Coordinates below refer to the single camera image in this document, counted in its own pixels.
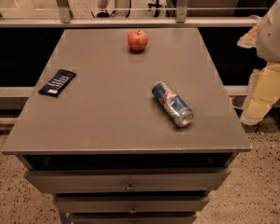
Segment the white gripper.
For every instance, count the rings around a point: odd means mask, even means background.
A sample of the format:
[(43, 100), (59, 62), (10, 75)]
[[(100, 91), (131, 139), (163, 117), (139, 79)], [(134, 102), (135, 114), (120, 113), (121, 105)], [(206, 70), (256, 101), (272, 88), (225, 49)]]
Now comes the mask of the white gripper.
[(257, 125), (280, 99), (280, 0), (276, 0), (259, 25), (241, 36), (237, 45), (244, 49), (257, 47), (257, 54), (267, 62), (250, 75), (240, 121)]

